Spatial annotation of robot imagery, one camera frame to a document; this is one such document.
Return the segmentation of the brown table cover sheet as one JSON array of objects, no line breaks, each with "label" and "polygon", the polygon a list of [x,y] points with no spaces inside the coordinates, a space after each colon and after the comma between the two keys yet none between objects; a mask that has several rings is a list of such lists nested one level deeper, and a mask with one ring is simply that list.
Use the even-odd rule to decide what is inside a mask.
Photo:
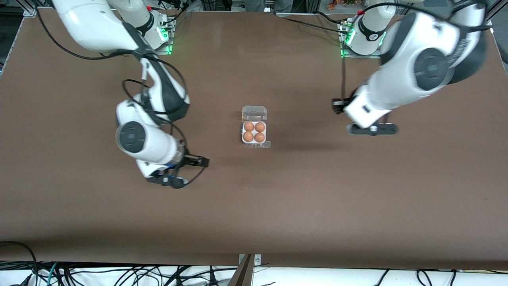
[{"label": "brown table cover sheet", "polygon": [[[205,172],[149,183],[114,139],[132,57],[82,60],[36,18],[0,78],[0,241],[40,261],[508,269],[508,76],[494,38],[471,78],[400,107],[394,136],[354,136],[337,36],[264,13],[196,12],[164,59],[187,81],[177,125]],[[268,110],[271,148],[241,141]]]}]

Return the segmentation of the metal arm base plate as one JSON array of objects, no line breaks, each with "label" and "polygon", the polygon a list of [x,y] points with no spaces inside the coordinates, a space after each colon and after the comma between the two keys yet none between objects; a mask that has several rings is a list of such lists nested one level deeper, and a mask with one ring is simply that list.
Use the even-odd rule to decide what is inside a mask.
[{"label": "metal arm base plate", "polygon": [[155,29],[154,50],[159,55],[171,55],[175,31],[174,17],[160,13]]},{"label": "metal arm base plate", "polygon": [[337,24],[340,31],[339,40],[341,42],[341,57],[342,58],[379,58],[380,46],[383,43],[385,33],[383,33],[375,41],[360,41],[364,35],[355,30],[354,18],[350,17],[346,20],[341,20]]}]

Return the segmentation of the person in grey trousers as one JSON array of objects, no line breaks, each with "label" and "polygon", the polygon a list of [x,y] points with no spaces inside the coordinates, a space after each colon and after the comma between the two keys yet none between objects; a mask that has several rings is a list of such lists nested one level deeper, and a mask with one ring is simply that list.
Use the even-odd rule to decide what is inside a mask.
[{"label": "person in grey trousers", "polygon": [[[247,12],[263,12],[267,0],[244,0]],[[280,13],[290,13],[294,0],[273,0],[274,9]]]}]

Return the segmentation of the clear plastic egg box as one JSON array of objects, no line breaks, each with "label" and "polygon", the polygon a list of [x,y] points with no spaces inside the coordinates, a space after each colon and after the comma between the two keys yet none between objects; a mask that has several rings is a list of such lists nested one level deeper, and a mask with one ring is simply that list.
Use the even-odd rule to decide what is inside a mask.
[{"label": "clear plastic egg box", "polygon": [[250,121],[253,122],[254,125],[256,125],[257,122],[264,122],[266,125],[266,129],[263,132],[265,134],[265,141],[267,140],[267,124],[266,120],[268,119],[268,110],[263,106],[244,106],[241,111],[241,141],[242,143],[246,143],[243,141],[242,136],[243,133],[246,132],[243,128],[243,125],[245,122]]}]

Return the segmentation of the orange background items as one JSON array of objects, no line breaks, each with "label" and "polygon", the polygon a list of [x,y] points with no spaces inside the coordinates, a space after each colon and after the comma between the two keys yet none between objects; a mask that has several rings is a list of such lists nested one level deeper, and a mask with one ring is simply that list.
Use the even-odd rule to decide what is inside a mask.
[{"label": "orange background items", "polygon": [[327,7],[329,11],[336,9],[350,8],[356,5],[363,5],[363,0],[329,0]]}]

